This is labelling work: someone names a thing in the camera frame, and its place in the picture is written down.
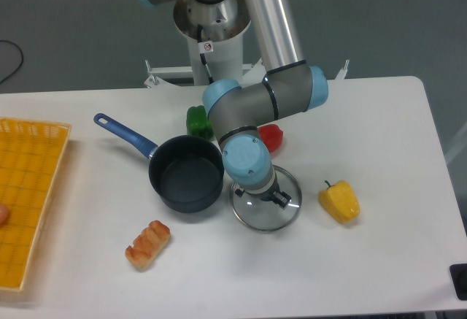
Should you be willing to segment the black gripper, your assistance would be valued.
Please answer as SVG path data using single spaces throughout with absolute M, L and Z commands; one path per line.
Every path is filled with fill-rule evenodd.
M 243 187 L 235 188 L 235 194 L 242 197 L 245 193 L 253 196 L 261 201 L 272 201 L 277 204 L 281 209 L 285 209 L 292 198 L 286 192 L 280 190 L 277 176 L 273 174 L 265 186 L 259 189 L 245 189 Z

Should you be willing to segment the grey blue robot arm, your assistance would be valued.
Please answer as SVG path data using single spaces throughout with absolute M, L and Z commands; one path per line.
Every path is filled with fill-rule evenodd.
M 209 81 L 202 101 L 223 153 L 223 166 L 248 193 L 285 207 L 283 192 L 259 126 L 324 104 L 328 83 L 322 70 L 309 66 L 300 48 L 288 0 L 140 0 L 155 6 L 173 1 L 174 22 L 196 43 L 194 60 Z M 212 54 L 218 43 L 230 42 L 252 26 L 266 73 L 242 87 L 216 69 Z

